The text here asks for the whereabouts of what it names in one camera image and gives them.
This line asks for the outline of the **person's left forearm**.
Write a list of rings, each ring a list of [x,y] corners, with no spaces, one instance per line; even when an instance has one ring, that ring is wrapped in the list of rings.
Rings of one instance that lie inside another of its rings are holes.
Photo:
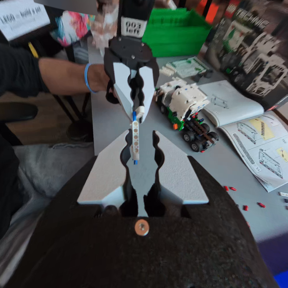
[[[11,92],[19,97],[40,92],[75,95],[88,92],[85,66],[66,60],[37,59],[25,49],[0,46],[0,95]]]

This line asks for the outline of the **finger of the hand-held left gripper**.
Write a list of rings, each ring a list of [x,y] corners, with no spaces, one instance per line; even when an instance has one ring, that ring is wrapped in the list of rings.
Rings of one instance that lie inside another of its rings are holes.
[[[131,76],[131,70],[123,63],[113,63],[113,71],[115,78],[114,92],[127,117],[130,122],[132,122],[134,103],[131,98],[132,89],[128,83]]]
[[[153,69],[147,66],[141,67],[139,69],[139,92],[138,92],[138,99],[139,99],[139,106],[145,107],[145,114],[141,119],[141,123],[144,122],[146,116],[148,114],[154,91],[154,79],[153,79]]]

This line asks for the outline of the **white short lego beam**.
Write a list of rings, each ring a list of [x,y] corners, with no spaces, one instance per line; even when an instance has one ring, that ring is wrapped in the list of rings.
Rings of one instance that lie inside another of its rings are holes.
[[[134,165],[137,165],[139,161],[139,123],[137,120],[132,122],[131,153]]]

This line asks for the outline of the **dark grey lego piece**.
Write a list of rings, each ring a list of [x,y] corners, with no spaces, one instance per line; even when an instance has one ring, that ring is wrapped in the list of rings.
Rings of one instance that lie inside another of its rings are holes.
[[[201,78],[211,78],[213,75],[213,70],[212,69],[207,69],[205,71],[202,71],[200,73],[197,73],[195,76],[193,76],[193,81],[198,83]]]

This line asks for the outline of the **instruction booklet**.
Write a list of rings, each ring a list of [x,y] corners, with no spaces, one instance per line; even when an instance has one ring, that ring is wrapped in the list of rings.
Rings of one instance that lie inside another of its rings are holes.
[[[228,81],[199,85],[210,101],[203,111],[231,141],[267,192],[288,183],[288,133],[272,112],[243,96]]]

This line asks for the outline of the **person's grey trousers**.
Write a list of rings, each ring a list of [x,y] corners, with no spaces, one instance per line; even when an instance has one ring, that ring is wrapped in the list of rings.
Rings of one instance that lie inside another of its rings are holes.
[[[23,204],[1,239],[1,287],[18,266],[44,209],[94,156],[92,142],[12,147],[19,160],[18,185]]]

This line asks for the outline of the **green plastic bin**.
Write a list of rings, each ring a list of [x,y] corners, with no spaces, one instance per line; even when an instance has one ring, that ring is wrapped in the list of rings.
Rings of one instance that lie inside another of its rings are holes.
[[[142,42],[154,57],[197,55],[212,26],[193,9],[152,10]]]

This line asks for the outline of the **black framed marker sign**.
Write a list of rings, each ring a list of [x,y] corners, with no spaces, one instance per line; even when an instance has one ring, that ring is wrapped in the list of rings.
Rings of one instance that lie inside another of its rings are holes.
[[[33,0],[0,1],[0,30],[12,41],[51,23],[45,6]]]

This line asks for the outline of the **pile of small lego pieces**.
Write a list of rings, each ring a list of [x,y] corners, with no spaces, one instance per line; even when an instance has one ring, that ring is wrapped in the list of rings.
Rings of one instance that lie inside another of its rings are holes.
[[[252,230],[267,230],[267,208],[258,203],[268,206],[269,193],[260,184],[236,185],[222,182],[221,185],[234,200]]]

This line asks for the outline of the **group of small grey plates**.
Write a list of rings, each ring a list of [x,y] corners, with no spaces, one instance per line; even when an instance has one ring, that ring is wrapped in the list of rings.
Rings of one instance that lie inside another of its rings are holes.
[[[281,197],[284,204],[284,208],[288,210],[288,193],[278,192],[278,195]]]

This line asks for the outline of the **loose white lego beams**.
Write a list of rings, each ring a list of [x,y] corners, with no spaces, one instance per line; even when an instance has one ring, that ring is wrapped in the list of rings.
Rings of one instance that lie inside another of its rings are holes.
[[[176,69],[167,63],[165,66],[162,66],[162,68],[159,69],[159,73],[171,77],[176,73]]]

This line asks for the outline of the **blue plastic bin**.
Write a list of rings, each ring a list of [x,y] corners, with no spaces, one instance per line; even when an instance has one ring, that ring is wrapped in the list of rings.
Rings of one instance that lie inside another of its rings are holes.
[[[288,235],[257,243],[279,287],[288,287]]]

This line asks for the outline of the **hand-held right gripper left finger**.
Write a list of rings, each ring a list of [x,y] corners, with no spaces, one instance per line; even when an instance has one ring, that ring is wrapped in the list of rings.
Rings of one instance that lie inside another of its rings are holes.
[[[128,160],[131,158],[132,131],[126,130],[103,149],[77,199],[79,205],[97,204],[120,208],[132,193]]]

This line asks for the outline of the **green white sticker sheet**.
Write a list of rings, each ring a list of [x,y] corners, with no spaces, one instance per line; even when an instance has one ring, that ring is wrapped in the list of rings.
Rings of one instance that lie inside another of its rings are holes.
[[[203,74],[210,69],[196,56],[187,59],[171,61],[167,63],[166,66],[174,70],[181,78]]]

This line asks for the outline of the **clear plastic bag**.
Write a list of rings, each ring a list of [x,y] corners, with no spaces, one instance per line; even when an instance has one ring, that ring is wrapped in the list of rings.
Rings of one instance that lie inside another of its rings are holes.
[[[103,57],[109,40],[117,34],[119,1],[97,1],[97,14],[90,24],[93,45]]]

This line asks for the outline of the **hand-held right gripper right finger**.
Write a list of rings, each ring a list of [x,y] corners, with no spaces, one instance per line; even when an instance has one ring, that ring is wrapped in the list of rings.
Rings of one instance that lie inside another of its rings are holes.
[[[164,205],[207,204],[209,199],[188,155],[159,131],[153,131],[155,184]]]

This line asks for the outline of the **white green lego truck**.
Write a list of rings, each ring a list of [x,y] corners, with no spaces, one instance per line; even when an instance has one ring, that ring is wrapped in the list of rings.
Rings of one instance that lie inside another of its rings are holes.
[[[204,153],[217,143],[218,134],[199,118],[199,112],[209,100],[197,84],[173,77],[156,89],[155,96],[161,113],[167,116],[174,130],[182,132],[184,141],[194,152]]]

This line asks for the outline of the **person's black shirt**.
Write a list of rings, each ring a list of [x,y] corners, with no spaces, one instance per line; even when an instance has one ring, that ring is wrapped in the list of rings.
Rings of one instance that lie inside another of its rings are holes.
[[[11,219],[23,204],[18,185],[19,160],[13,147],[0,136],[0,238],[9,229]]]

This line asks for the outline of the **person's left hand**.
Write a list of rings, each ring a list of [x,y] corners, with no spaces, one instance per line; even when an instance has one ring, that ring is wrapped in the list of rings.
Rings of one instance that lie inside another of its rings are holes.
[[[103,64],[92,64],[88,68],[87,79],[93,92],[107,91],[110,78],[107,76]]]

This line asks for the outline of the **dark lego set box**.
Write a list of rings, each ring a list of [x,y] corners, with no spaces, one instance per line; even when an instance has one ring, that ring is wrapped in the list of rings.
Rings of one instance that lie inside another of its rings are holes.
[[[265,111],[287,102],[287,1],[227,1],[206,60]]]

